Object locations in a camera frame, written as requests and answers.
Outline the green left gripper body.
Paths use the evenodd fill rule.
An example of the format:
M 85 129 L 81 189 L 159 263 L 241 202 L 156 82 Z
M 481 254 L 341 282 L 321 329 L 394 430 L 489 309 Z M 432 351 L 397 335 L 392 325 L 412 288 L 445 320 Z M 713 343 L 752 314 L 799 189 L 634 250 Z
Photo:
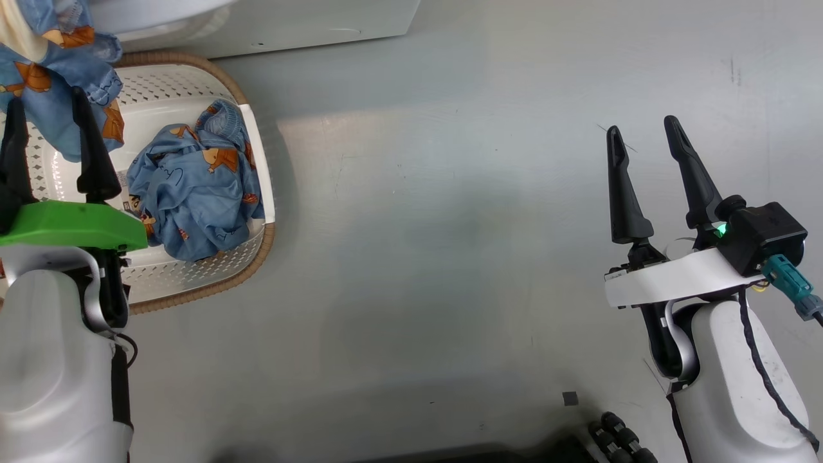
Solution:
M 21 207 L 1 244 L 133 251 L 148 240 L 142 222 L 107 203 L 44 201 Z

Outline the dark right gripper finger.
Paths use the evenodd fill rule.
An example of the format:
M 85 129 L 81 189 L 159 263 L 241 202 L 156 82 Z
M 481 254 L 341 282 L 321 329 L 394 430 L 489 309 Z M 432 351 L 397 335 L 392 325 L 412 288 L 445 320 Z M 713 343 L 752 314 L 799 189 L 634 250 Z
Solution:
M 720 222 L 716 208 L 722 201 L 722 196 L 682 124 L 674 115 L 667 115 L 664 118 L 664 128 L 671 157 L 679 166 L 687 196 L 688 212 L 685 220 L 688 228 L 708 228 Z
M 606 130 L 606 175 L 610 202 L 611 241 L 618 245 L 649 239 L 653 224 L 644 217 L 628 172 L 629 156 L 620 129 Z

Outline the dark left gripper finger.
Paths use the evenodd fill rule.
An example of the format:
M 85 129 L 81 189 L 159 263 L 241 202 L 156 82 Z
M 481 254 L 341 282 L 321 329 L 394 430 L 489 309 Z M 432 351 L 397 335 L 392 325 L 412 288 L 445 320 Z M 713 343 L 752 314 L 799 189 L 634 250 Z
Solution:
M 6 108 L 1 149 L 1 232 L 9 232 L 24 205 L 35 203 L 26 148 L 29 140 L 23 100 L 12 97 Z
M 94 117 L 86 92 L 71 88 L 71 111 L 80 134 L 80 175 L 77 190 L 87 203 L 105 203 L 118 197 L 122 188 Z

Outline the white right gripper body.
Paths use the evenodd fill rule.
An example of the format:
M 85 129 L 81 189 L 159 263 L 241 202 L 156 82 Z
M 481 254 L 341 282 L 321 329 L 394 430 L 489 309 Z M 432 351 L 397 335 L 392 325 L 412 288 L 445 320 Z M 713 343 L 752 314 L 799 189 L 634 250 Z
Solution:
M 634 271 L 620 270 L 604 277 L 610 307 L 638 307 L 752 284 L 763 275 L 743 277 L 719 250 L 700 250 L 679 260 Z

